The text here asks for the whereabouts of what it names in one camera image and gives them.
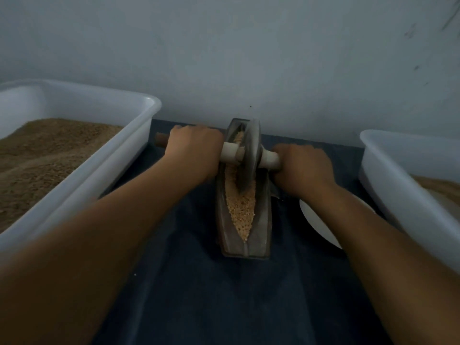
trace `white tub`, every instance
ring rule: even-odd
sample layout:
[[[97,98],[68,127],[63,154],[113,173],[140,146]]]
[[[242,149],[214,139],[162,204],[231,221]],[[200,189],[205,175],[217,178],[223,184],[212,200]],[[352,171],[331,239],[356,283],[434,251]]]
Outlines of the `white tub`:
[[[124,128],[0,235],[0,256],[95,201],[147,144],[152,116],[161,108],[146,94],[52,80],[0,85],[0,138],[27,121],[63,118]]]
[[[460,183],[460,140],[367,130],[359,179],[386,218],[460,273],[460,223],[409,174]]]

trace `wall stain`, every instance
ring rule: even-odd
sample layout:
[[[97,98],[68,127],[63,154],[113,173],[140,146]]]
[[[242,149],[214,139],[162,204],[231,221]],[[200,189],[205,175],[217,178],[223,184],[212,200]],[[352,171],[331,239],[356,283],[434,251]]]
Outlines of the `wall stain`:
[[[452,16],[449,19],[447,19],[447,22],[444,24],[441,31],[444,31],[445,29],[447,29],[447,27],[450,25],[450,22],[452,22],[452,20],[454,20],[454,18],[457,16],[458,12],[460,11],[460,0],[457,0],[452,7],[454,8],[455,6],[457,6],[457,8],[455,9]]]
[[[415,33],[417,32],[416,27],[417,27],[417,23],[413,23],[410,26],[409,30],[406,31],[404,36],[407,37],[408,39],[411,39],[412,37],[414,37]]]

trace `person's left arm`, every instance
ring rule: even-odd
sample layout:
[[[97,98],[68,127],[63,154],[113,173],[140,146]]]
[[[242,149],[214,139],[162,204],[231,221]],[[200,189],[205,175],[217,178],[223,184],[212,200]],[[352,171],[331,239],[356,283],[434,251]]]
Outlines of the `person's left arm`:
[[[155,165],[20,250],[0,270],[2,343],[89,343],[154,226],[217,173],[223,141],[173,128]]]

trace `fist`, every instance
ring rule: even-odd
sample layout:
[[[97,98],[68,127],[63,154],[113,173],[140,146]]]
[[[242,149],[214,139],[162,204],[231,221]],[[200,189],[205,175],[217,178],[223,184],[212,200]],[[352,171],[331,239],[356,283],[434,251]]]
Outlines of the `fist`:
[[[322,186],[335,184],[332,163],[322,149],[311,145],[278,144],[282,170],[275,173],[275,184],[292,196],[308,202]]]
[[[174,126],[165,157],[181,162],[187,174],[199,183],[216,176],[224,135],[205,126]]]

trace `white wall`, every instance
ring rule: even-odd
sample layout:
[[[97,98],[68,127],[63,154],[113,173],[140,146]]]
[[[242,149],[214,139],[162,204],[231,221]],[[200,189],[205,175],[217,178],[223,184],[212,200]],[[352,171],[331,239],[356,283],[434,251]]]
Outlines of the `white wall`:
[[[460,0],[0,0],[0,81],[158,96],[159,118],[359,145],[460,138]]]

